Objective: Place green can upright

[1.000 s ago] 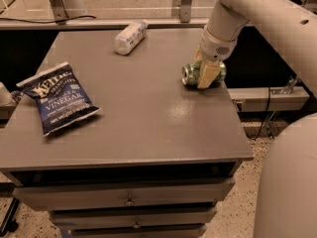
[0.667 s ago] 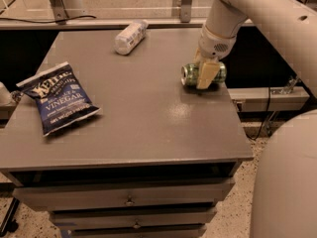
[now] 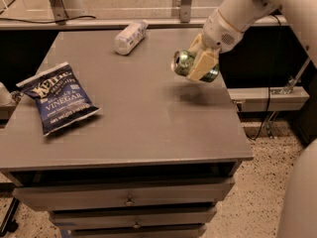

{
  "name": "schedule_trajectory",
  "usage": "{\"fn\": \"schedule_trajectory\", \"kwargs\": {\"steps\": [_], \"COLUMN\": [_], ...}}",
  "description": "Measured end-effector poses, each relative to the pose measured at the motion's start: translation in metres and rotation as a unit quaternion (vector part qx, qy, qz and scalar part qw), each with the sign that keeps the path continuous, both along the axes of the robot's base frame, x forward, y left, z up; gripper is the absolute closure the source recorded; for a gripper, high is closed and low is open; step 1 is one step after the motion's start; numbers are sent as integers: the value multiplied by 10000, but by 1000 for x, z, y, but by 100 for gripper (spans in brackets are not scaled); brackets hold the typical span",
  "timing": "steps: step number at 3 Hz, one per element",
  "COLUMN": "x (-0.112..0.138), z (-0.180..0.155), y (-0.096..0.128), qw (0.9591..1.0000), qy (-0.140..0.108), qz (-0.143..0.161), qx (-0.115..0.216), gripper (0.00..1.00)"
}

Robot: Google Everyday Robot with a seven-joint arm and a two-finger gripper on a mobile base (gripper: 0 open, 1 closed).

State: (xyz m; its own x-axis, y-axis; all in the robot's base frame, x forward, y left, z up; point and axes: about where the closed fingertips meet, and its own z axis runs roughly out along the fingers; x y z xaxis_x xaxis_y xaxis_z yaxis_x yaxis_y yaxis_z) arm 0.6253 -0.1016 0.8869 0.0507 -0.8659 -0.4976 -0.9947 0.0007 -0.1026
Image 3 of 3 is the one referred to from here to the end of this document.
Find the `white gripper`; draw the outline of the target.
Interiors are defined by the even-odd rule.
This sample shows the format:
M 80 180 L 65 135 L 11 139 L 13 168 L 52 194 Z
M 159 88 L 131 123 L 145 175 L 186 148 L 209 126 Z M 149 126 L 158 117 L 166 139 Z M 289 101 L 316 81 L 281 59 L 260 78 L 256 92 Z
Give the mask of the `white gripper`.
M 243 38 L 245 30 L 244 19 L 220 8 L 215 9 L 203 26 L 202 35 L 198 34 L 188 49 L 196 56 L 186 78 L 191 81 L 213 81 L 219 74 L 219 50 L 221 53 L 232 50 Z M 202 50 L 202 40 L 211 49 Z

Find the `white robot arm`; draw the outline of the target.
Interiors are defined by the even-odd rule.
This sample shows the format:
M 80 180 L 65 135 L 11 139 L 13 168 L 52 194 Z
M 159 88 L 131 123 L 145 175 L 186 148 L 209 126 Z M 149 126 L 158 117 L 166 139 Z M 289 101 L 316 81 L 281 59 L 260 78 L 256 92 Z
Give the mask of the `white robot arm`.
M 279 11 L 312 63 L 317 62 L 317 0 L 224 0 L 191 44 L 188 79 L 201 79 L 232 50 L 256 21 Z M 276 238 L 317 238 L 317 140 L 294 163 L 286 187 Z

